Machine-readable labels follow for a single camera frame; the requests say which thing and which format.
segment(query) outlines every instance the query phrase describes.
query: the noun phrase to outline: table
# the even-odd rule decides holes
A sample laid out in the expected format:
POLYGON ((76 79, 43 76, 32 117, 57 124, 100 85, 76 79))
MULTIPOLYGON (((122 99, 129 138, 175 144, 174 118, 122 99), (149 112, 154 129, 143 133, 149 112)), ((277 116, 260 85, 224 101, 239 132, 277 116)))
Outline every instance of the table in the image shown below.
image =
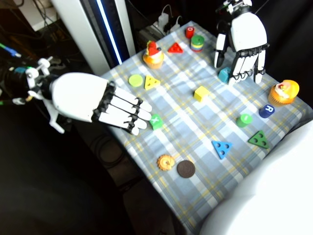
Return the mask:
MULTIPOLYGON (((149 69, 142 61, 141 52, 103 75, 148 101, 153 107, 152 114, 163 119, 161 129, 153 131, 149 126, 137 137, 121 129, 111 129, 189 234, 199 233, 210 211, 292 128, 313 118, 313 110, 299 98, 291 105, 275 108, 269 118, 261 118, 258 110, 268 104, 269 88, 277 81, 265 74, 260 84, 250 78, 233 87, 222 83, 213 67, 215 40, 198 24, 189 22, 157 42, 165 54, 159 70, 149 69), (189 48, 184 35, 188 26, 193 26, 195 33, 205 39, 200 53, 189 48), (174 42, 179 43, 183 54, 167 52, 174 42), (131 87, 128 78, 132 74, 151 75, 161 80, 161 86, 148 91, 144 85, 131 87), (210 91, 203 103, 193 98, 199 86, 210 91), (253 122, 239 128, 236 118, 243 113, 250 114, 253 122), (269 149, 247 142, 259 130, 264 131, 269 149), (231 142, 233 146, 220 160, 211 141, 231 142), (163 154, 173 156, 176 165, 182 160, 192 161, 196 173, 184 179, 178 175, 176 165, 170 171, 161 171, 157 159, 163 154)), ((233 53, 225 55, 222 68, 231 65, 233 56, 233 53)))

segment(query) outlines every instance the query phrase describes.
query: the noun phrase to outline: led light strip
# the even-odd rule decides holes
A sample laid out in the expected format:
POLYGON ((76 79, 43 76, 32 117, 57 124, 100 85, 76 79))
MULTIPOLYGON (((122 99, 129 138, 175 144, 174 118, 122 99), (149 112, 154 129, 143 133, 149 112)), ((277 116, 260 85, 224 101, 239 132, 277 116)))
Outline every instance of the led light strip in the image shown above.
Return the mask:
POLYGON ((114 48, 114 51, 115 51, 117 60, 118 60, 119 64, 121 65, 121 64, 122 64, 122 60, 121 60, 121 57, 119 56, 119 53, 118 53, 118 50, 117 50, 117 47, 116 47, 116 44, 115 44, 115 41, 114 41, 114 37, 113 37, 113 34, 112 34, 112 32, 111 32, 111 28, 110 28, 110 25, 109 25, 109 22, 108 22, 106 13, 104 12, 103 5, 102 5, 102 3, 101 3, 101 0, 97 0, 97 4, 98 4, 99 10, 100 10, 100 13, 101 13, 103 22, 104 22, 104 24, 105 24, 105 26, 106 26, 106 28, 107 28, 107 31, 108 31, 108 34, 109 34, 109 37, 110 37, 112 46, 113 46, 113 48, 114 48))

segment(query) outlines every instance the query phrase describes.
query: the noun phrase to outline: yellow cube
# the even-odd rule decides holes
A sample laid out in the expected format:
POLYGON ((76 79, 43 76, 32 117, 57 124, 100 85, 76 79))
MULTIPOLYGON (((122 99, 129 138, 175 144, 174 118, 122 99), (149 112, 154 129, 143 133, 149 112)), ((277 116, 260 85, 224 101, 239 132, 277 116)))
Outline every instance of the yellow cube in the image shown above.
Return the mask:
POLYGON ((209 95, 209 91, 205 87, 200 86, 198 89, 195 90, 194 98, 197 101, 202 102, 203 99, 207 97, 208 95, 209 95))

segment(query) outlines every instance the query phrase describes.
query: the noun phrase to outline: black fabric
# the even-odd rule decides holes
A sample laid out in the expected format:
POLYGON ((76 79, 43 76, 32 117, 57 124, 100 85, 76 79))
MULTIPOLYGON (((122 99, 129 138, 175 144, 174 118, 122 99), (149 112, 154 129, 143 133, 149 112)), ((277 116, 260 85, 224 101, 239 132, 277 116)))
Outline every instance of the black fabric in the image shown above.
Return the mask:
POLYGON ((75 131, 0 107, 0 234, 134 234, 116 186, 75 131))
MULTIPOLYGON (((183 19, 195 21, 217 35, 220 18, 215 9, 223 0, 176 0, 183 19)), ((266 0, 252 0, 251 11, 257 11, 266 0)), ((264 24, 270 47, 266 55, 266 72, 278 81, 295 80, 299 97, 313 107, 313 1, 269 0, 257 13, 264 24)))

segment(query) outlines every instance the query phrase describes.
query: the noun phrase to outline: cupcake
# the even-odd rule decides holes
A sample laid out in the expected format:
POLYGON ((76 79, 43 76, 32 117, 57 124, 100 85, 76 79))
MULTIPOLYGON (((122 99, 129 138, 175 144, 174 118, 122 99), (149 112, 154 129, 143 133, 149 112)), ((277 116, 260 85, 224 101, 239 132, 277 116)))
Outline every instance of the cupcake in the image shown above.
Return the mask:
POLYGON ((292 80, 284 80, 273 86, 269 92, 268 100, 272 105, 283 106, 291 104, 299 93, 299 85, 292 80))
POLYGON ((154 41, 149 41, 147 43, 146 52, 142 58, 149 68, 159 69, 163 63, 164 54, 154 41))

